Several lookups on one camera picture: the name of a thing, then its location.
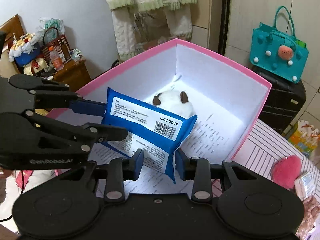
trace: pink fluffy pouch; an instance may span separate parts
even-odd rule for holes
[[[279,160],[273,166],[271,177],[276,184],[286,189],[292,189],[295,179],[299,177],[300,171],[301,160],[293,155]]]

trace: package label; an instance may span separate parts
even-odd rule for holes
[[[182,126],[182,121],[179,119],[117,97],[113,98],[110,114],[141,124],[172,141],[176,140]]]
[[[137,149],[143,149],[143,164],[161,173],[165,172],[169,154],[138,135],[129,132],[125,140],[120,142],[109,141],[108,144],[129,157],[132,157]]]

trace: brown plush ear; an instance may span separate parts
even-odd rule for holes
[[[153,104],[154,106],[159,106],[159,105],[161,104],[161,101],[160,101],[160,99],[159,99],[159,96],[160,96],[160,95],[161,95],[161,93],[158,94],[157,96],[154,96],[154,97],[153,97],[152,104]]]
[[[183,103],[183,104],[186,102],[189,102],[187,93],[185,91],[182,91],[180,93],[180,100],[181,100],[181,103]]]

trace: blue container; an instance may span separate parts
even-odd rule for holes
[[[30,52],[30,54],[27,53],[21,53],[20,57],[15,57],[16,63],[19,67],[23,67],[23,65],[27,65],[31,60],[35,59],[40,54],[40,45],[37,42],[34,47],[33,51]]]

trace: black suitcase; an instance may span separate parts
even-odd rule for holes
[[[294,84],[257,66],[252,71],[272,84],[259,119],[282,134],[306,102],[304,85],[301,80]]]

